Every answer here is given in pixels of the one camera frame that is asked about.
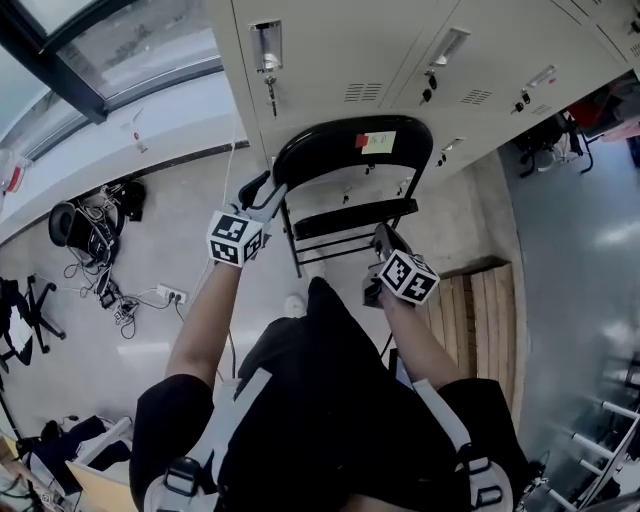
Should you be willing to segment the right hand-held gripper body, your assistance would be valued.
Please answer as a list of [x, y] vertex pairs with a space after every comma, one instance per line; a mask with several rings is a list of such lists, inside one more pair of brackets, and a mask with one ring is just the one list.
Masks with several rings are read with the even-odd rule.
[[405, 302], [424, 305], [439, 283], [440, 277], [418, 255], [395, 249], [369, 267], [363, 281], [363, 304], [380, 308], [380, 293], [387, 289]]

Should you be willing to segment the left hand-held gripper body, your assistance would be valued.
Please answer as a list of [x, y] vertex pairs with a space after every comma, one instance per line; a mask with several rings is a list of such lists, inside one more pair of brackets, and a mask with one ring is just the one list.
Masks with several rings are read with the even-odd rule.
[[230, 202], [225, 210], [216, 210], [206, 235], [209, 258], [242, 268], [267, 243], [273, 216], [271, 204], [244, 208], [239, 200]]

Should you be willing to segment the black folding chair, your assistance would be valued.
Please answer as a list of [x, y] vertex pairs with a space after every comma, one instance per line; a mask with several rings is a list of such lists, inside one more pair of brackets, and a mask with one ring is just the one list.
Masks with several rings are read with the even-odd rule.
[[[355, 147], [359, 134], [396, 131], [391, 154], [362, 154]], [[373, 235], [360, 234], [306, 248], [298, 248], [300, 241], [326, 237], [335, 233], [386, 223], [395, 229], [400, 220], [418, 211], [413, 197], [417, 185], [433, 153], [433, 136], [420, 120], [404, 115], [375, 115], [328, 121], [313, 126], [291, 140], [279, 151], [272, 166], [273, 183], [286, 184], [291, 192], [316, 178], [348, 167], [364, 167], [373, 171], [378, 165], [404, 167], [414, 171], [408, 187], [400, 196], [378, 202], [348, 206], [319, 213], [296, 223], [290, 220], [286, 201], [279, 212], [284, 225], [295, 271], [302, 275], [306, 263], [346, 256], [373, 248], [372, 242], [363, 247], [302, 260], [300, 255], [312, 250], [361, 240]]]

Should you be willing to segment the person's left forearm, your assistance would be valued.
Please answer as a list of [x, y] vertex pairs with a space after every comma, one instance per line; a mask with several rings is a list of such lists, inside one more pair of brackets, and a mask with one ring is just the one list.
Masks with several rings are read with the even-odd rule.
[[242, 268], [216, 264], [195, 297], [169, 356], [165, 377], [190, 375], [213, 390]]

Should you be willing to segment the person's right forearm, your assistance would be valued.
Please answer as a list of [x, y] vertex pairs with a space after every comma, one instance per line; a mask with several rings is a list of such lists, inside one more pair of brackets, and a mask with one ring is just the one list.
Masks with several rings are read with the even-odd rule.
[[419, 313], [388, 290], [380, 295], [399, 355], [412, 383], [428, 380], [435, 390], [464, 375]]

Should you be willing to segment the white power strip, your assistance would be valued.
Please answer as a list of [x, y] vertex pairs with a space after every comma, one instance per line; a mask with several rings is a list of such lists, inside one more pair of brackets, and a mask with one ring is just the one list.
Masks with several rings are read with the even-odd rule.
[[172, 302], [174, 304], [185, 304], [189, 298], [187, 292], [176, 289], [171, 286], [167, 286], [165, 284], [159, 283], [156, 288], [156, 293], [165, 299], [166, 301]]

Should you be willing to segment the black bag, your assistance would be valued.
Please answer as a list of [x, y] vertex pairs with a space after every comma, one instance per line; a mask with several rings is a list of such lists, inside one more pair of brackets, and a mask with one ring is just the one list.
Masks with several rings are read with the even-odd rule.
[[142, 220], [146, 188], [140, 181], [130, 181], [119, 191], [120, 211], [132, 222]]

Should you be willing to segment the yellow sticky note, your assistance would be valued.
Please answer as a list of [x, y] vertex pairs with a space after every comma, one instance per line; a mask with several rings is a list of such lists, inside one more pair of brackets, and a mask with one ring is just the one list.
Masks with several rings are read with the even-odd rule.
[[363, 135], [362, 154], [391, 154], [396, 131], [370, 132]]

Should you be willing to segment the white window ledge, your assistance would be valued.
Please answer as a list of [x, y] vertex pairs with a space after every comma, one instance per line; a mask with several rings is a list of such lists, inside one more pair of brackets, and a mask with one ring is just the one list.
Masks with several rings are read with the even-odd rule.
[[[135, 111], [148, 151], [120, 129]], [[217, 72], [138, 100], [100, 125], [85, 127], [40, 157], [0, 210], [0, 244], [46, 216], [54, 205], [102, 184], [181, 157], [244, 141], [227, 76]]]

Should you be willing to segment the person's black clothed body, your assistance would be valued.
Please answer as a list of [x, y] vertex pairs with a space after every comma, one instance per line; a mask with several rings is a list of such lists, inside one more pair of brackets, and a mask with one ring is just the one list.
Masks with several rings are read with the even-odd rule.
[[[269, 324], [240, 367], [239, 393], [256, 370], [271, 378], [230, 440], [215, 512], [336, 512], [354, 495], [471, 512], [468, 478], [427, 405], [386, 369], [326, 280], [313, 278], [308, 292], [306, 315]], [[528, 464], [498, 382], [463, 378], [438, 393], [475, 453], [505, 471], [517, 503]], [[141, 395], [130, 461], [140, 512], [151, 483], [195, 446], [213, 411], [212, 385], [184, 372]]]

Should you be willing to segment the white chest harness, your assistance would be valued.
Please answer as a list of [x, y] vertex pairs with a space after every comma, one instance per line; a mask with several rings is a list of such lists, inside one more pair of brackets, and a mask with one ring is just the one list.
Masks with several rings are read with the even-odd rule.
[[[238, 427], [272, 374], [258, 369], [242, 391], [238, 379], [222, 384], [215, 409], [198, 442], [171, 463], [147, 488], [144, 512], [213, 512], [228, 495], [220, 482], [228, 448]], [[514, 498], [505, 471], [473, 452], [470, 434], [456, 413], [428, 380], [411, 384], [452, 442], [460, 459], [456, 470], [469, 482], [472, 512], [512, 512]]]

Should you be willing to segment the black round bowl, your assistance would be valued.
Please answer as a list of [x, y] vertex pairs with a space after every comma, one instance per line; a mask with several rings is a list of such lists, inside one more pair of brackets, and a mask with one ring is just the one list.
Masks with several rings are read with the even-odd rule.
[[70, 202], [56, 204], [48, 218], [48, 232], [52, 243], [65, 247], [72, 231], [76, 207]]

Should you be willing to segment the clothes rack with garments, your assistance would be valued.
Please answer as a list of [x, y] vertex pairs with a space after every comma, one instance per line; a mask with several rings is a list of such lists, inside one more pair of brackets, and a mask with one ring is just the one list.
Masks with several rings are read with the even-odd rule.
[[512, 140], [520, 152], [519, 163], [527, 178], [560, 164], [586, 156], [594, 167], [595, 142], [627, 143], [640, 170], [640, 77], [629, 71], [544, 119]]

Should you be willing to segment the white metal shelf rack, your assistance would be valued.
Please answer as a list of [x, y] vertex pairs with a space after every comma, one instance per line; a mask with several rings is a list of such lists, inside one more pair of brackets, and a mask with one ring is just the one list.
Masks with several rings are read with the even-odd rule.
[[640, 350], [607, 361], [603, 389], [609, 398], [586, 395], [572, 424], [551, 427], [517, 512], [640, 512]]

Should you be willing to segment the beige wooden table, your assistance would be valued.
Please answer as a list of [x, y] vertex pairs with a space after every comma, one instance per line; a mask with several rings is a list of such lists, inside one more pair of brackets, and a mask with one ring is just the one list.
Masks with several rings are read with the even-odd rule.
[[89, 463], [108, 447], [123, 440], [123, 434], [112, 428], [94, 439], [82, 442], [76, 458], [65, 462], [80, 485], [83, 495], [100, 512], [138, 512], [129, 484], [125, 482], [128, 464], [123, 466], [122, 476], [116, 476], [113, 471], [99, 471], [89, 466]]

